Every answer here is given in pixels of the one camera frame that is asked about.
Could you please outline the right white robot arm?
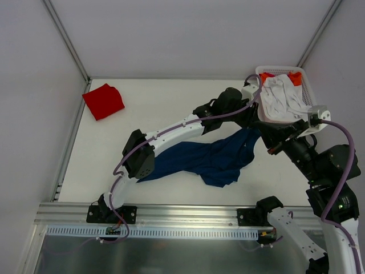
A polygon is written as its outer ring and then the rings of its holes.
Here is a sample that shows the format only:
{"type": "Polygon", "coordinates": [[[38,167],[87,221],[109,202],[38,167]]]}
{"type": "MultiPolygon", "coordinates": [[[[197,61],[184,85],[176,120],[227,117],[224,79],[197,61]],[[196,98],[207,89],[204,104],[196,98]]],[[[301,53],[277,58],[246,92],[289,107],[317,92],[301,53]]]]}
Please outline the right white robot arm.
{"type": "Polygon", "coordinates": [[[252,123],[262,136],[270,155],[284,152],[308,180],[308,201],[319,217],[326,249],[319,248],[291,218],[283,203],[269,196],[256,203],[245,222],[271,225],[290,243],[304,263],[306,273],[364,273],[358,248],[359,207],[349,179],[361,174],[355,155],[354,140],[338,123],[313,115],[309,121],[289,124],[261,121],[252,123]],[[310,128],[329,125],[341,130],[347,144],[340,144],[318,153],[302,135],[310,128]]]}

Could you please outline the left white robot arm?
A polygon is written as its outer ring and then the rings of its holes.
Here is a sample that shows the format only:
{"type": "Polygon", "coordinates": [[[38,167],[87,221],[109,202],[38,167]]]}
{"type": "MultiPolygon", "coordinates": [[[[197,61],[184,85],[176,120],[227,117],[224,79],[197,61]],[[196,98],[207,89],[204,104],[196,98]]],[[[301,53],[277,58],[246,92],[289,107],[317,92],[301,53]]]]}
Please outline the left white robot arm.
{"type": "Polygon", "coordinates": [[[226,122],[248,126],[253,120],[257,109],[254,104],[261,92],[261,88],[251,87],[253,90],[247,99],[240,90],[228,87],[218,98],[197,107],[171,126],[147,134],[134,130],[124,147],[121,161],[113,171],[115,182],[98,199],[101,219],[107,223],[118,219],[119,208],[124,204],[129,187],[152,173],[155,159],[162,152],[190,138],[215,131],[226,122]]]}

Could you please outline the blue t shirt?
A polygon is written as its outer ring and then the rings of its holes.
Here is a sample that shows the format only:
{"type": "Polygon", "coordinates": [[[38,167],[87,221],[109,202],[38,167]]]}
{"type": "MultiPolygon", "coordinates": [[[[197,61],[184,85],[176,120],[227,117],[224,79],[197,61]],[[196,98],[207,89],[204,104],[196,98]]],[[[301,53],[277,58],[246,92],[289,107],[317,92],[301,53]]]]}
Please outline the blue t shirt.
{"type": "Polygon", "coordinates": [[[258,130],[242,128],[213,143],[181,142],[155,159],[155,169],[139,182],[185,171],[199,175],[205,184],[224,187],[237,182],[241,169],[254,160],[258,130]]]}

